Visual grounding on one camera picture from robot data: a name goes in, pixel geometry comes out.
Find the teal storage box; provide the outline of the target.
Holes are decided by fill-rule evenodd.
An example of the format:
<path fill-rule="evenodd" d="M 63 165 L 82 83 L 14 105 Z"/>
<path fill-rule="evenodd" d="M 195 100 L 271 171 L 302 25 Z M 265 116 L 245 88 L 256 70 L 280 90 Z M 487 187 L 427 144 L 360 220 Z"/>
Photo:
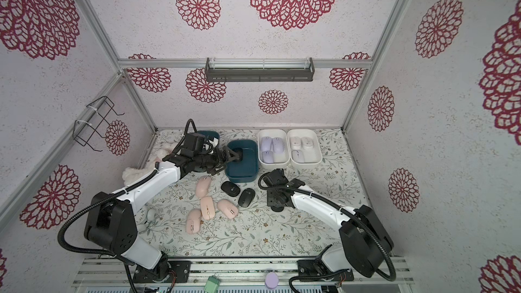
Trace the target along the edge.
<path fill-rule="evenodd" d="M 241 139 L 231 141 L 227 144 L 231 149 L 242 148 L 252 149 L 256 153 L 256 157 L 250 163 L 244 162 L 231 162 L 227 165 L 225 171 L 228 179 L 233 183 L 249 183 L 257 178 L 259 172 L 259 159 L 258 159 L 258 146 L 257 143 L 249 139 Z"/>
<path fill-rule="evenodd" d="M 213 130 L 198 130 L 196 134 L 198 137 L 204 137 L 206 141 L 220 140 L 219 133 Z"/>

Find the black mouse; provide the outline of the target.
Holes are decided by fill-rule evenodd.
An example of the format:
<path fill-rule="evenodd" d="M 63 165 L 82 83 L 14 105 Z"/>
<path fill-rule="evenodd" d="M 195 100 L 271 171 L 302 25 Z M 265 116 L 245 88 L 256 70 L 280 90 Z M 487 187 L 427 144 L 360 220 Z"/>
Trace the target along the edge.
<path fill-rule="evenodd" d="M 244 189 L 238 199 L 238 205 L 241 208 L 247 208 L 251 205 L 253 200 L 255 199 L 256 192 L 251 188 Z"/>
<path fill-rule="evenodd" d="M 237 197 L 241 192 L 241 189 L 238 187 L 238 185 L 232 183 L 231 181 L 223 182 L 221 185 L 221 190 L 232 198 Z"/>
<path fill-rule="evenodd" d="M 250 163 L 256 157 L 256 153 L 252 149 L 242 149 L 241 152 L 241 161 L 244 163 Z"/>
<path fill-rule="evenodd" d="M 271 210 L 273 212 L 280 213 L 280 212 L 284 211 L 284 207 L 283 206 L 271 206 Z"/>

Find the white mouse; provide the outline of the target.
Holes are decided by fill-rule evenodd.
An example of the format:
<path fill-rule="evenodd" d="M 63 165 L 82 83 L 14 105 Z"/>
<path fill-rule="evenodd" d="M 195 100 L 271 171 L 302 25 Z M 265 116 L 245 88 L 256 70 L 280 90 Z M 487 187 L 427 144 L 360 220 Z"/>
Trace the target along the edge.
<path fill-rule="evenodd" d="M 304 136 L 301 138 L 301 144 L 302 144 L 302 148 L 306 149 L 306 150 L 311 150 L 315 146 L 313 138 L 308 137 L 308 136 Z"/>
<path fill-rule="evenodd" d="M 298 136 L 290 137 L 290 148 L 292 151 L 301 150 L 302 148 L 302 140 Z"/>
<path fill-rule="evenodd" d="M 292 159 L 297 164 L 304 164 L 305 163 L 305 155 L 302 150 L 293 150 L 292 151 Z"/>

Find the large purple mouse bottom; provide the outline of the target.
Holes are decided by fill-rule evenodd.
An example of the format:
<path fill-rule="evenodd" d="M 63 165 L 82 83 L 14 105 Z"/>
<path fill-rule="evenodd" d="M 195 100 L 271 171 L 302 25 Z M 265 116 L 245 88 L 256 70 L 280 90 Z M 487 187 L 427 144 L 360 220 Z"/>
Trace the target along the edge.
<path fill-rule="evenodd" d="M 283 154 L 285 152 L 285 140 L 281 137 L 273 137 L 273 152 Z"/>

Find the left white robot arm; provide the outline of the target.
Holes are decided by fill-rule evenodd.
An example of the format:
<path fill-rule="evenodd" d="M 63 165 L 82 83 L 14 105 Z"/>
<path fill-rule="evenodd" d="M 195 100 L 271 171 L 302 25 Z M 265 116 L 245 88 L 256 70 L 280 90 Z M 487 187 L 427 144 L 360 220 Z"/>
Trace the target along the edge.
<path fill-rule="evenodd" d="M 104 248 L 109 255 L 132 262 L 144 269 L 152 270 L 162 263 L 163 253 L 139 236 L 135 216 L 138 211 L 165 188 L 179 182 L 191 172 L 217 174 L 242 155 L 225 147 L 210 152 L 188 152 L 187 149 L 173 151 L 157 162 L 147 175 L 134 184 L 122 189 L 117 198 L 100 192 L 91 204 L 99 203 L 88 212 L 84 237 Z"/>

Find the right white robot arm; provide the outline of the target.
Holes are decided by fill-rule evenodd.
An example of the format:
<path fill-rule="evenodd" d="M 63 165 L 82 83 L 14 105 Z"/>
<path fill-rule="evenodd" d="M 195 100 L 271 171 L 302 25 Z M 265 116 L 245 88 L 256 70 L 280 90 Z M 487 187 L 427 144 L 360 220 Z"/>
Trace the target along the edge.
<path fill-rule="evenodd" d="M 397 279 L 390 256 L 393 241 L 373 209 L 366 205 L 341 206 L 306 186 L 286 185 L 264 190 L 268 194 L 268 206 L 304 211 L 338 231 L 340 244 L 324 248 L 316 258 L 315 268 L 321 276 L 339 276 L 351 268 L 365 278 L 377 274 L 389 282 Z"/>

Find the left white storage box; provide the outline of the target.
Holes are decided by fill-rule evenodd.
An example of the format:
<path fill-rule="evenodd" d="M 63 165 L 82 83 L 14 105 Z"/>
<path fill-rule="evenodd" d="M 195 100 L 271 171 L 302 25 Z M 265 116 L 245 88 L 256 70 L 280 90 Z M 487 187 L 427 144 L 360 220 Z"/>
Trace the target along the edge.
<path fill-rule="evenodd" d="M 288 136 L 281 129 L 261 130 L 257 134 L 258 158 L 263 168 L 274 170 L 290 164 Z"/>

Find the white storage box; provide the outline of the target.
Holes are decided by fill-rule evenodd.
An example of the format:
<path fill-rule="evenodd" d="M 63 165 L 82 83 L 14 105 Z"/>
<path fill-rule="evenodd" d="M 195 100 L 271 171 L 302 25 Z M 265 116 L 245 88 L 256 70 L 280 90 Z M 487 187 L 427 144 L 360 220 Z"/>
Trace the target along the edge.
<path fill-rule="evenodd" d="M 290 163 L 297 170 L 313 169 L 322 163 L 322 150 L 317 134 L 310 129 L 293 129 L 288 133 Z"/>
<path fill-rule="evenodd" d="M 274 170 L 290 164 L 288 136 L 281 129 L 261 130 L 257 134 L 258 158 L 263 168 Z"/>

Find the right white storage box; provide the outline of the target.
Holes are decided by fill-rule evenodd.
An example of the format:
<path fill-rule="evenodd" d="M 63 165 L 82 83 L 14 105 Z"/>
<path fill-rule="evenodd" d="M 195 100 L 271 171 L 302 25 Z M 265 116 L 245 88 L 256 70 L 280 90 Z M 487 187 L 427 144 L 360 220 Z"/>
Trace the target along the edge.
<path fill-rule="evenodd" d="M 322 163 L 322 150 L 317 134 L 310 129 L 293 129 L 288 133 L 290 163 L 297 170 L 313 169 Z"/>

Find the pink mouse top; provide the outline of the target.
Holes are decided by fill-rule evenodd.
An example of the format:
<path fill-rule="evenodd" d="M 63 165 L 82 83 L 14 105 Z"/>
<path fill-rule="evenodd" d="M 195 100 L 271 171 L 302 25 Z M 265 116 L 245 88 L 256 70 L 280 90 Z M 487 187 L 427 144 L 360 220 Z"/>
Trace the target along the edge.
<path fill-rule="evenodd" d="M 198 198 L 204 198 L 208 195 L 208 191 L 210 185 L 212 183 L 212 178 L 210 176 L 201 176 L 195 187 L 195 195 Z"/>

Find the pink mouse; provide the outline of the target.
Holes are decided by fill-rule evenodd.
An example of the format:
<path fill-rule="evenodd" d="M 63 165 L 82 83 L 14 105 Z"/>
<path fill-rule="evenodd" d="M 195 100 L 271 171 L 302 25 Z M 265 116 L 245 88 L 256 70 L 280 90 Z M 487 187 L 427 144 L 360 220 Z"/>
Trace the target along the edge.
<path fill-rule="evenodd" d="M 205 221 L 213 219 L 216 215 L 214 201 L 210 196 L 206 196 L 200 199 L 200 209 L 202 212 L 202 217 Z"/>
<path fill-rule="evenodd" d="M 212 183 L 212 178 L 210 176 L 201 176 L 195 187 L 195 195 L 198 198 L 204 198 L 208 195 L 208 191 L 210 185 Z"/>
<path fill-rule="evenodd" d="M 201 229 L 202 212 L 199 209 L 193 209 L 189 212 L 186 221 L 186 232 L 190 235 L 197 234 Z"/>
<path fill-rule="evenodd" d="M 238 208 L 232 202 L 230 202 L 228 199 L 221 199 L 217 203 L 217 208 L 228 219 L 234 219 L 239 214 Z"/>

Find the pink mouse right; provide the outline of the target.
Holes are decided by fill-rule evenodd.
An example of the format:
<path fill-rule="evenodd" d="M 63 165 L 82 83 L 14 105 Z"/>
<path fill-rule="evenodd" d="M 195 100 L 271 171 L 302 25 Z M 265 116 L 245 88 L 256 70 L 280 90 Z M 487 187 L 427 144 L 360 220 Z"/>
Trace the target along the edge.
<path fill-rule="evenodd" d="M 230 202 L 228 199 L 221 199 L 217 203 L 217 208 L 228 219 L 234 219 L 239 214 L 238 208 L 232 202 Z"/>

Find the pink mouse middle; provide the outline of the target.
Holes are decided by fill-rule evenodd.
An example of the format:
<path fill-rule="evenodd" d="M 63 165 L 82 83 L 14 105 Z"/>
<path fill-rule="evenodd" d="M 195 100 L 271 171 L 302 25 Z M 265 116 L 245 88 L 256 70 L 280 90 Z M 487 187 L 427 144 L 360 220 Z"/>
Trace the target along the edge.
<path fill-rule="evenodd" d="M 200 199 L 200 209 L 202 212 L 202 217 L 205 221 L 213 219 L 216 215 L 214 201 L 210 196 L 206 196 Z"/>

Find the floral table mat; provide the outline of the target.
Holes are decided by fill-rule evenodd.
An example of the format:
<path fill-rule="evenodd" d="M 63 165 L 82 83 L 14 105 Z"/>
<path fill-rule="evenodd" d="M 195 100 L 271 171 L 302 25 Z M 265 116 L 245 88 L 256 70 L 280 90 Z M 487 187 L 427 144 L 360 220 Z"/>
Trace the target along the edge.
<path fill-rule="evenodd" d="M 323 160 L 313 169 L 285 168 L 288 179 L 299 179 L 314 191 L 343 206 L 369 205 L 347 142 L 339 129 L 317 129 Z M 285 208 L 274 212 L 267 193 L 257 182 L 243 183 L 256 195 L 238 217 L 228 219 L 221 211 L 201 221 L 196 234 L 186 232 L 190 211 L 200 207 L 195 194 L 200 173 L 192 173 L 156 195 L 148 206 L 154 221 L 141 230 L 141 237 L 169 256 L 312 256 L 330 244 L 340 244 L 338 230 L 309 213 Z"/>

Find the pink mouse bottom left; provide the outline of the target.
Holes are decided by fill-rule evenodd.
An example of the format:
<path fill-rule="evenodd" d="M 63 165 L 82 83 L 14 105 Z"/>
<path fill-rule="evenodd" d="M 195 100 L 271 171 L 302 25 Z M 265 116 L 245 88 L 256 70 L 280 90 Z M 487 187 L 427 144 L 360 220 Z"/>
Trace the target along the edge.
<path fill-rule="evenodd" d="M 193 209 L 189 212 L 186 221 L 186 232 L 190 235 L 197 234 L 201 229 L 202 212 L 199 209 Z"/>

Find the purple round cap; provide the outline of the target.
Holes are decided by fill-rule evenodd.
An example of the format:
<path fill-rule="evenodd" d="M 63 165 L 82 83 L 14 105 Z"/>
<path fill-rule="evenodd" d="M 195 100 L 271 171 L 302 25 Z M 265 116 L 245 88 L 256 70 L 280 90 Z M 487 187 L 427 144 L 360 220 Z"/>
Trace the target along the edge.
<path fill-rule="evenodd" d="M 265 286 L 269 290 L 275 290 L 279 286 L 279 277 L 275 272 L 269 272 L 265 276 Z"/>

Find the white plush dog toy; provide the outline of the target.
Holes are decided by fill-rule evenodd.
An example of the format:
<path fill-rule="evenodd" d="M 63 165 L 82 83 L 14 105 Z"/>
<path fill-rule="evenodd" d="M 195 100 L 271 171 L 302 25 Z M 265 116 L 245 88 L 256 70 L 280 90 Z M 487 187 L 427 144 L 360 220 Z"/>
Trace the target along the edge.
<path fill-rule="evenodd" d="M 147 162 L 144 168 L 126 168 L 122 173 L 123 185 L 128 187 L 138 180 L 146 177 L 155 169 L 155 164 L 160 162 L 165 156 L 169 155 L 171 150 L 159 149 L 152 154 L 152 158 Z"/>

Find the green connector block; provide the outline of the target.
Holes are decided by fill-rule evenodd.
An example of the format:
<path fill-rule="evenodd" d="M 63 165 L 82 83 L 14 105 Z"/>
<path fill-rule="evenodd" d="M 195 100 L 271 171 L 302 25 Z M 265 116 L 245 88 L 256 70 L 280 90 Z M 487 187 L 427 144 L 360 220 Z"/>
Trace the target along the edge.
<path fill-rule="evenodd" d="M 206 284 L 204 286 L 204 292 L 205 293 L 217 293 L 220 283 L 221 283 L 220 279 L 218 279 L 214 276 L 210 276 L 207 279 Z"/>

